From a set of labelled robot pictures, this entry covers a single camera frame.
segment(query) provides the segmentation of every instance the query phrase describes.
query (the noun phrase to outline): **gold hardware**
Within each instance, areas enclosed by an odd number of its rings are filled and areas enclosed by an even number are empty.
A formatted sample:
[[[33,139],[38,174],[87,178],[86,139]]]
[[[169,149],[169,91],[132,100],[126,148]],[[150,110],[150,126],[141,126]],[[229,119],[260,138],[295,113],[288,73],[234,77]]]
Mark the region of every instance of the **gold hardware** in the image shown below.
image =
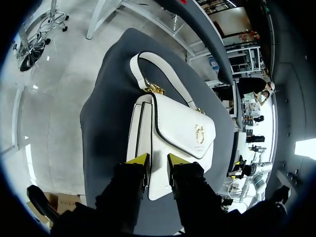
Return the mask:
[[[158,93],[161,95],[164,95],[164,89],[162,89],[161,87],[159,87],[156,84],[153,84],[149,81],[146,80],[146,85],[148,86],[147,88],[144,89],[145,92],[154,92],[154,93]]]
[[[145,91],[145,92],[154,92],[154,93],[158,93],[158,94],[161,94],[161,95],[165,94],[164,89],[162,89],[160,86],[149,82],[147,79],[145,79],[145,83],[147,85],[147,88],[143,89],[143,91]],[[199,113],[205,115],[205,112],[203,110],[201,110],[199,107],[197,107],[197,111]]]
[[[205,112],[203,110],[201,110],[199,107],[197,107],[197,111],[203,115],[205,115]]]
[[[199,134],[202,135],[202,140],[201,140],[201,141],[198,139]],[[203,141],[204,141],[203,126],[198,127],[198,125],[196,125],[196,139],[197,139],[197,142],[198,142],[198,143],[200,143],[200,144],[203,143]]]

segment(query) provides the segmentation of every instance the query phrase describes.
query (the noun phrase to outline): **robotic hand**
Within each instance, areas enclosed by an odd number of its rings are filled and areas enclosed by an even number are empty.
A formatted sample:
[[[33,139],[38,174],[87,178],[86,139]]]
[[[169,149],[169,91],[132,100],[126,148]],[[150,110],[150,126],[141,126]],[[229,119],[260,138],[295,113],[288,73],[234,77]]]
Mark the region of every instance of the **robotic hand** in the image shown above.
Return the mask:
[[[269,236],[286,215],[284,204],[289,197],[286,186],[277,190],[271,200],[262,201],[243,214],[237,210],[225,213],[221,197],[206,183],[204,170],[197,162],[188,163],[173,154],[168,155],[168,162],[169,181],[186,235],[198,236],[210,231],[231,234],[241,224],[245,226],[243,231],[255,233],[258,224],[264,224],[260,235]],[[149,174],[149,154],[118,164],[111,183],[96,198],[96,209],[76,203],[73,212],[59,215],[38,187],[28,187],[28,196],[35,208],[53,222],[52,236],[130,235],[137,223]]]

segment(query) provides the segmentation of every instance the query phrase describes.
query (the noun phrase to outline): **white handbag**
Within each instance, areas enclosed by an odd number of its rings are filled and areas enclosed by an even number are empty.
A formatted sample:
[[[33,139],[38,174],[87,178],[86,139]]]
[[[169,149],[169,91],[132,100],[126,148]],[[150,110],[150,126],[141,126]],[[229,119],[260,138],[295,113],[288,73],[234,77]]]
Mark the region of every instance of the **white handbag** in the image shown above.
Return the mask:
[[[163,95],[159,86],[145,79],[140,58],[156,65],[187,102],[188,107]],[[198,162],[204,172],[212,165],[215,125],[196,107],[173,68],[152,52],[141,52],[130,60],[130,69],[139,88],[148,92],[138,98],[131,119],[127,161],[150,154],[151,175],[148,198],[156,200],[172,192],[167,174],[167,155],[172,153],[188,162]]]

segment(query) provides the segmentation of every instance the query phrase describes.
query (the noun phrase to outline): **caster wheel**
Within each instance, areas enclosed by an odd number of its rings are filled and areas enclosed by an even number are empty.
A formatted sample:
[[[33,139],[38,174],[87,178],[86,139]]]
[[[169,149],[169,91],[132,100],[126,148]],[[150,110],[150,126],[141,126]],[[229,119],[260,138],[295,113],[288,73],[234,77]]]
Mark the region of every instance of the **caster wheel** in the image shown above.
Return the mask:
[[[50,43],[51,39],[46,39],[45,44],[48,45]]]

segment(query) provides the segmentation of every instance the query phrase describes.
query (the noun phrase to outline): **gray mat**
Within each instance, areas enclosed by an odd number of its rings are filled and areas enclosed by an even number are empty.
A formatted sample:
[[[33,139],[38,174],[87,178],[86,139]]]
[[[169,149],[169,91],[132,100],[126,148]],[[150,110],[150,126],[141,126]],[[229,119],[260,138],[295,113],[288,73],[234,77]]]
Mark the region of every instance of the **gray mat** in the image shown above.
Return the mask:
[[[214,191],[221,188],[226,178],[234,138],[233,121],[226,109],[203,79],[170,49],[135,29],[128,29],[106,53],[95,88],[80,114],[85,192],[91,207],[95,197],[109,184],[114,166],[126,159],[133,106],[144,94],[131,74],[129,60],[141,51],[152,51],[163,57],[175,69],[196,105],[214,120],[213,163],[205,178]],[[140,67],[151,82],[165,89],[166,96],[186,104],[158,68],[145,60],[140,62]],[[147,197],[146,192],[136,234],[171,235],[181,229],[172,194],[156,201]]]

